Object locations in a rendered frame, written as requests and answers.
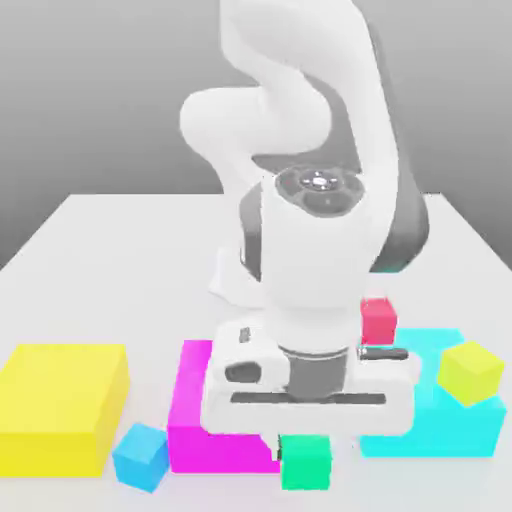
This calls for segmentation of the small yellow-green cube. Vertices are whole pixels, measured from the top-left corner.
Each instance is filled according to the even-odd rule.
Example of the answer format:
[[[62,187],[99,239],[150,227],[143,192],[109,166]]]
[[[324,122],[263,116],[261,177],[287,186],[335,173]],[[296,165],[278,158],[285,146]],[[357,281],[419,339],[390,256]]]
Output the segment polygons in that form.
[[[498,392],[505,362],[475,341],[443,351],[437,384],[460,404],[471,407]]]

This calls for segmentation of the large cyan box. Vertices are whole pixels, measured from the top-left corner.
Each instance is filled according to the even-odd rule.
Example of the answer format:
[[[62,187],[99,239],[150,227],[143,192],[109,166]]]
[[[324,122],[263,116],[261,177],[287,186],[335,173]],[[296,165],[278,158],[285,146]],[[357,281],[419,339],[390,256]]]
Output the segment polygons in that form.
[[[457,329],[400,328],[395,345],[416,353],[422,361],[415,386],[415,416],[410,431],[401,436],[363,436],[365,457],[491,457],[507,413],[498,392],[465,407],[437,384],[444,350],[467,342]]]

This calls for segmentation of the small blue cube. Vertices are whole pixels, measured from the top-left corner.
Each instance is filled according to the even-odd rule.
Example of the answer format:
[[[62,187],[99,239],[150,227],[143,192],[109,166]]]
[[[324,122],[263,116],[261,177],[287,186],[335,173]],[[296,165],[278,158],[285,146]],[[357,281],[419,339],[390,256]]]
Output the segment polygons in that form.
[[[134,423],[112,453],[117,480],[153,493],[170,468],[167,434]]]

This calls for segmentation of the large magenta box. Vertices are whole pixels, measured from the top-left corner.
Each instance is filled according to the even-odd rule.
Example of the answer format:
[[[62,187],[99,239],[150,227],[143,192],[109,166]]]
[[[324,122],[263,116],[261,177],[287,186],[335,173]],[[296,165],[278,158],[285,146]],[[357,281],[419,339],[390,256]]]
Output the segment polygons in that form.
[[[183,342],[167,421],[170,466],[181,474],[277,474],[280,462],[257,435],[210,434],[200,423],[210,340]]]

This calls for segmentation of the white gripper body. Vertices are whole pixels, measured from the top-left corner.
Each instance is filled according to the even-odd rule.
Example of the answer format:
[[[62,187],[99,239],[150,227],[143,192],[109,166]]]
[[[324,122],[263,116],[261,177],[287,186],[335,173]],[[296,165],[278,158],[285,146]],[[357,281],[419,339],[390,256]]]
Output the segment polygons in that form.
[[[212,434],[397,436],[412,428],[421,359],[362,360],[342,392],[305,402],[222,384],[206,372],[201,426]]]

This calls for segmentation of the small red cube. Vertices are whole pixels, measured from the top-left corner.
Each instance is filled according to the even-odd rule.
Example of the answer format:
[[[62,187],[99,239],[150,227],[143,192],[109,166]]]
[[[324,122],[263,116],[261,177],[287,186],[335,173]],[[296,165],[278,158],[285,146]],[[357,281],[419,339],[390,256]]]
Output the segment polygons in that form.
[[[398,317],[388,298],[361,301],[363,345],[392,345]]]

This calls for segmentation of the small green cube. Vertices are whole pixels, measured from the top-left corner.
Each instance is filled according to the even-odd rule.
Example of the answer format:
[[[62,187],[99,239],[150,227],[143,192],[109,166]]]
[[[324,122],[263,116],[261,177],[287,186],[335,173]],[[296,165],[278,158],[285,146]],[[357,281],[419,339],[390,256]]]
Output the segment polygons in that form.
[[[328,436],[280,437],[281,487],[283,490],[328,490],[332,470]]]

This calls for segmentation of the large yellow box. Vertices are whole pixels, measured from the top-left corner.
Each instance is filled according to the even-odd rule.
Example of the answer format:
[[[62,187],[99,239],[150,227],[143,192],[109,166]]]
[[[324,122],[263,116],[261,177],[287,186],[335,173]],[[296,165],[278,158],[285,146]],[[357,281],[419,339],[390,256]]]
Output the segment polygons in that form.
[[[0,369],[0,478],[102,475],[128,396],[122,344],[20,344]]]

